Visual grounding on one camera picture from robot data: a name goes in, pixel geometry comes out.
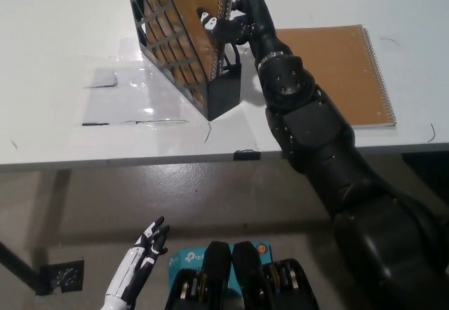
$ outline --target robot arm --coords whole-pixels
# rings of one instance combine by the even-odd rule
[[[157,258],[167,252],[163,245],[170,226],[161,228],[162,223],[163,217],[153,222],[128,250],[107,289],[101,310],[134,309]]]
[[[363,160],[351,126],[276,37],[264,0],[234,5],[245,15],[219,20],[201,8],[198,14],[215,40],[249,42],[273,136],[326,207],[356,280],[383,309],[449,309],[448,244],[436,218]]]

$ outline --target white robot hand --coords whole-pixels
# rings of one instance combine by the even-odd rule
[[[128,250],[109,285],[101,310],[134,309],[135,301],[164,248],[170,226],[161,225],[163,217],[153,222]]]

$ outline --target table surface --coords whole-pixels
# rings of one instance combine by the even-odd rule
[[[449,149],[449,0],[266,1],[278,28],[368,28],[397,127],[357,130],[362,152]],[[281,155],[247,52],[242,103],[209,124],[141,58],[128,0],[1,0],[0,10],[0,169],[226,161],[238,150]],[[111,89],[88,87],[111,71],[120,84],[104,103],[99,94]],[[81,126],[105,115],[108,126]],[[132,123],[141,117],[151,122]]]

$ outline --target spiral binding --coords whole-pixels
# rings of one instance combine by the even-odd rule
[[[218,0],[217,18],[227,19],[231,15],[232,0]],[[223,71],[223,49],[224,47],[217,47],[214,52],[212,62],[209,69],[209,79],[212,80],[219,76]]]
[[[380,92],[382,94],[382,101],[384,103],[384,107],[387,111],[387,115],[389,117],[390,122],[396,125],[396,115],[394,114],[393,106],[391,105],[390,96],[388,94],[387,87],[385,86],[384,77],[382,72],[380,71],[379,63],[377,62],[376,53],[373,48],[373,43],[371,42],[370,35],[365,26],[360,26],[362,31],[362,37],[365,41],[365,47],[368,53],[368,57],[370,59],[371,65],[374,68],[374,73],[379,84]]]

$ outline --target gray floor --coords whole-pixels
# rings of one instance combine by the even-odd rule
[[[447,212],[398,156],[369,161],[398,188]],[[74,170],[0,175],[0,239],[34,266],[84,259],[82,292],[35,297],[0,267],[2,309],[99,309],[121,258],[140,232],[164,215],[170,253],[229,242],[266,240],[274,259],[297,259],[321,309],[369,309],[346,272],[330,222],[313,190],[285,161]],[[137,309],[163,309],[162,257]]]

